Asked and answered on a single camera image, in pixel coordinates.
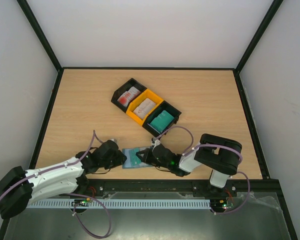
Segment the yellow bin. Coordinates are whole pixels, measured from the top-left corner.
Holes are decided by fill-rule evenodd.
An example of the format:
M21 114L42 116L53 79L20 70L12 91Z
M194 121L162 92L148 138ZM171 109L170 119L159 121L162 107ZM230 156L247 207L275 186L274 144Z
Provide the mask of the yellow bin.
M153 91L146 89L129 104L126 114L142 126L150 113L152 113L163 100L163 98Z

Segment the black bin with teal cards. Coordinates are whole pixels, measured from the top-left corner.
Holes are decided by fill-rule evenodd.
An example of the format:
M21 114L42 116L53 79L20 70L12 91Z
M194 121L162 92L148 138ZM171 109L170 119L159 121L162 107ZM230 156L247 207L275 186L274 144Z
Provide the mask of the black bin with teal cards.
M145 118L142 127L154 137L158 137L176 124L181 114L181 111L164 100Z

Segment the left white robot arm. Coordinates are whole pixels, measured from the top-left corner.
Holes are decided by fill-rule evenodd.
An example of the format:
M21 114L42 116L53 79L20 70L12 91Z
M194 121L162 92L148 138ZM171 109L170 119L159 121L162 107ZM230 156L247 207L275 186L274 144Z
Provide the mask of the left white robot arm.
M14 167L0 180L0 216L10 219L27 206L57 195L84 194L89 186L88 174L121 166L126 159L118 145L107 140L48 167Z

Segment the black bin with red cards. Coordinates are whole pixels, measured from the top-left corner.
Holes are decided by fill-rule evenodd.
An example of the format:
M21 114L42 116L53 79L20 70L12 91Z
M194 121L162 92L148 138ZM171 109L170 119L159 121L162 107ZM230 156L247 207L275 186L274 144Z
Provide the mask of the black bin with red cards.
M139 83L134 78L131 78L114 91L111 102L124 113L126 113L130 103L146 89L147 88L144 85Z

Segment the blue card holder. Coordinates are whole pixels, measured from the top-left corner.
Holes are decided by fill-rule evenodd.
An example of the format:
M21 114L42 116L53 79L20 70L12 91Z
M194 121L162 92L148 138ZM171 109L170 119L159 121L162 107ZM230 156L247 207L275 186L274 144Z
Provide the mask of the blue card holder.
M151 165L142 162L136 155L137 152L143 151L147 147L123 148L122 153L126 156L126 161L122 165L123 169L139 169L151 167Z

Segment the teal card stack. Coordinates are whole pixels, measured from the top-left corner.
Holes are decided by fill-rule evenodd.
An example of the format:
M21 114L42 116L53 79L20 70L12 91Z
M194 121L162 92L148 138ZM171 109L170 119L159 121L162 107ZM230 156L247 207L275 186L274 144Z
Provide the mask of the teal card stack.
M174 117L170 113L163 110L149 125L161 134L173 119Z

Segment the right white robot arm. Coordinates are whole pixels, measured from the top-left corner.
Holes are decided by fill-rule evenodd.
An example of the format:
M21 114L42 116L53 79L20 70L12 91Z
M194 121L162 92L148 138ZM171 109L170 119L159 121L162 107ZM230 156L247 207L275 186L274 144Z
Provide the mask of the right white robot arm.
M186 153L176 154L166 148L160 140L154 145L138 151L135 155L141 162L156 168L165 168L178 177L192 173L205 165L212 169L207 190L219 196L226 189L229 177L236 175L242 162L242 144L238 141L204 133L197 145Z

